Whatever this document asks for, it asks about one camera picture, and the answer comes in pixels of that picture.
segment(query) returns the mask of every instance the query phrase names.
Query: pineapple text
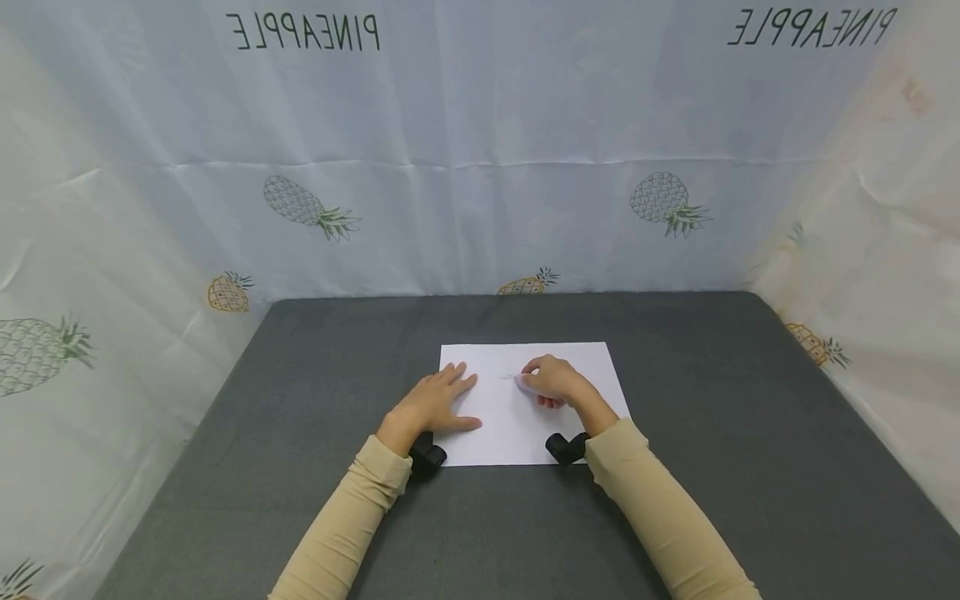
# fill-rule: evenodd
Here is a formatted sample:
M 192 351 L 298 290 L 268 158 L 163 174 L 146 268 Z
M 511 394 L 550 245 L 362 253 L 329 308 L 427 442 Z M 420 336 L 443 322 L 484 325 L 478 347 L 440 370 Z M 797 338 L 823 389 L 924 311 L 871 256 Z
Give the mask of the pineapple text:
M 743 9 L 740 14 L 742 22 L 735 27 L 736 39 L 728 41 L 728 46 L 765 45 L 769 40 L 771 46 L 789 42 L 791 47 L 810 44 L 811 48 L 832 48 L 844 44 L 850 47 L 857 41 L 862 46 L 868 40 L 876 45 L 897 16 L 897 9 L 844 10 L 833 14 L 824 11 L 819 18 L 815 18 L 813 9 L 771 8 L 766 13 L 762 9 Z
M 380 50 L 375 14 L 227 13 L 236 27 L 237 50 L 301 48 L 304 50 Z

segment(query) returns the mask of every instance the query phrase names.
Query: beige sleeve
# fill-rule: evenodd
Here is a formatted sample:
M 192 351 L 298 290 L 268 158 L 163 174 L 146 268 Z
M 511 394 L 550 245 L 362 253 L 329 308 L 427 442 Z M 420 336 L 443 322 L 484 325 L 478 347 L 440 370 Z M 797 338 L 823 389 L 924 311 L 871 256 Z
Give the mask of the beige sleeve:
M 757 600 L 730 548 L 631 420 L 587 441 L 595 481 L 633 526 L 674 600 Z
M 380 519 L 406 488 L 412 465 L 410 458 L 400 458 L 370 436 L 268 598 L 346 598 Z

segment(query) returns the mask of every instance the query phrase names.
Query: shower curtain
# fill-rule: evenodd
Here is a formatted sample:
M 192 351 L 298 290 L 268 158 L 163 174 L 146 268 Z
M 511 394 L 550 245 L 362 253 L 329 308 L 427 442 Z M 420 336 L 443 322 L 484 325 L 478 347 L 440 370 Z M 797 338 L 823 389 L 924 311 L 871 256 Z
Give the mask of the shower curtain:
M 756 290 L 956 526 L 956 12 L 6 0 L 0 598 L 92 596 L 284 298 Z

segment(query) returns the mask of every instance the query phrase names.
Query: gray table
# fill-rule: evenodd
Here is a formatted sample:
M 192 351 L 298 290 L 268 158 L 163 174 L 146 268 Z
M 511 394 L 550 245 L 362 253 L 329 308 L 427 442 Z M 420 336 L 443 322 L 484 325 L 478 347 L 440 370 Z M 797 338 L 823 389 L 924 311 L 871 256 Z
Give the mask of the gray table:
M 745 293 L 279 302 L 98 597 L 262 600 L 441 344 L 573 341 L 607 342 L 635 421 L 764 598 L 960 598 L 960 539 Z M 577 466 L 411 487 L 351 597 L 668 595 Z

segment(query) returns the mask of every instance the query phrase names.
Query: small white object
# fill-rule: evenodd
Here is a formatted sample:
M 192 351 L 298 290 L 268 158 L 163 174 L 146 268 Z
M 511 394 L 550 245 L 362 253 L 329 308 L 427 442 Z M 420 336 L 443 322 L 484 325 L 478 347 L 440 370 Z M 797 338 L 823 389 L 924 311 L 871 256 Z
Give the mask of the small white object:
M 604 342 L 443 346 L 441 368 L 464 362 L 464 377 L 477 373 L 476 385 L 456 401 L 454 413 L 483 421 L 475 431 L 435 436 L 434 444 L 446 451 L 444 467 L 556 464 L 544 447 L 546 439 L 559 432 L 569 440 L 584 427 L 570 407 L 545 408 L 537 404 L 536 393 L 521 391 L 526 387 L 516 373 L 544 354 L 569 361 L 617 415 L 630 416 Z

